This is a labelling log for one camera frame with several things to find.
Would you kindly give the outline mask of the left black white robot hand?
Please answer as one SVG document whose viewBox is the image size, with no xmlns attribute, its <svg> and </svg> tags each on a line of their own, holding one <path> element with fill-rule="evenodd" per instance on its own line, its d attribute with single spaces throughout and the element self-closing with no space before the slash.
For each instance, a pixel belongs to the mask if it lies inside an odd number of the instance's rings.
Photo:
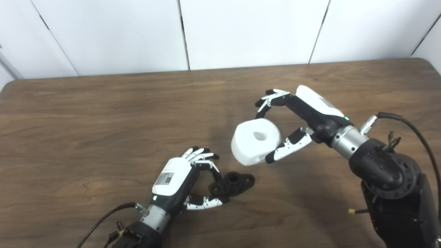
<svg viewBox="0 0 441 248">
<path fill-rule="evenodd" d="M 219 156 L 209 148 L 197 146 L 189 148 L 180 157 L 169 159 L 153 184 L 149 204 L 175 216 L 184 210 L 205 210 L 230 202 L 229 197 L 191 194 L 202 171 L 210 171 L 215 182 L 222 179 L 214 159 L 219 159 Z"/>
</svg>

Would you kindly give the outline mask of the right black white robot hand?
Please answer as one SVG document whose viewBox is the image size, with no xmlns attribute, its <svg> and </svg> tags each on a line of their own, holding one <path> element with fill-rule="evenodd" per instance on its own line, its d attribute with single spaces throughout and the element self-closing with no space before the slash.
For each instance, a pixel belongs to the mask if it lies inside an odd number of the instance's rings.
<svg viewBox="0 0 441 248">
<path fill-rule="evenodd" d="M 286 106 L 307 123 L 306 128 L 298 128 L 285 138 L 274 151 L 266 155 L 265 161 L 271 164 L 307 146 L 312 141 L 331 146 L 337 132 L 352 126 L 350 120 L 324 97 L 307 86 L 298 86 L 294 94 L 279 89 L 266 91 L 259 99 L 255 118 L 262 119 L 274 106 Z"/>
</svg>

